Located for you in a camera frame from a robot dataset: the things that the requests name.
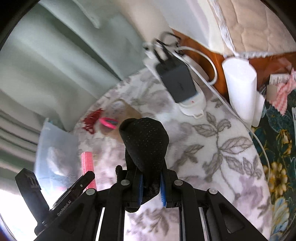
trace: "paper label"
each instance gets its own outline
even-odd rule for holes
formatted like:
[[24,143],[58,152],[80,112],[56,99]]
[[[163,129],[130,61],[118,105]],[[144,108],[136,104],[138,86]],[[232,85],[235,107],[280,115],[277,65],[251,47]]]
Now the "paper label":
[[270,85],[276,85],[279,83],[284,83],[286,84],[290,79],[289,74],[271,74],[270,79],[269,79],[269,84]]
[[275,101],[277,96],[277,86],[268,85],[266,88],[266,100],[268,102]]

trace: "white cylinder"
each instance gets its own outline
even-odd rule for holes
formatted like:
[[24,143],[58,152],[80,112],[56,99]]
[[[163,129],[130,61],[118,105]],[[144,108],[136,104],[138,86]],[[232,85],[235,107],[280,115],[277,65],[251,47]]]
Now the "white cylinder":
[[230,104],[251,127],[256,105],[257,73],[249,61],[231,57],[223,61]]

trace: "wooden bed frame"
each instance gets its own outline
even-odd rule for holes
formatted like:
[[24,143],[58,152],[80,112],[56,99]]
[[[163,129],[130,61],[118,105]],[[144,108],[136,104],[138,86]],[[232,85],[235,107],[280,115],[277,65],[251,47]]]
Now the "wooden bed frame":
[[[209,58],[215,64],[218,72],[218,80],[214,87],[222,96],[224,96],[228,100],[228,90],[225,75],[222,69],[222,62],[224,61],[224,57],[221,54],[214,53],[208,50],[195,40],[176,30],[173,30],[173,32],[177,36],[181,37],[182,41],[180,42],[180,44],[182,46],[192,47],[209,56]],[[213,79],[214,70],[212,68],[212,65],[204,57],[192,51],[185,51],[185,53],[204,69],[210,79]],[[296,69],[296,52],[278,54],[266,58],[251,58],[249,59],[249,62],[257,72],[257,89],[259,89],[265,82],[269,80],[270,74],[290,73],[292,67]]]

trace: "blue gripper pad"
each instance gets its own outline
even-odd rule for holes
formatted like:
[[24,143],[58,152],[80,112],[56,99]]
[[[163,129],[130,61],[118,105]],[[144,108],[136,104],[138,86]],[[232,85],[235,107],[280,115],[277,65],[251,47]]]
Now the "blue gripper pad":
[[165,197],[165,181],[163,179],[163,174],[160,174],[160,194],[161,194],[161,201],[163,206],[166,207],[166,197]]
[[138,199],[138,205],[139,206],[141,206],[142,199],[143,199],[143,188],[144,188],[143,175],[141,174],[140,182],[139,182],[139,199]]

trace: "quilted mattress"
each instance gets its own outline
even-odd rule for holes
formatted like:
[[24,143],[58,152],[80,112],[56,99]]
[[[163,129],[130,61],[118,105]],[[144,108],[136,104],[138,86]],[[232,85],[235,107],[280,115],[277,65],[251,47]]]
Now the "quilted mattress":
[[221,31],[225,56],[265,57],[296,51],[281,20],[260,0],[208,0]]

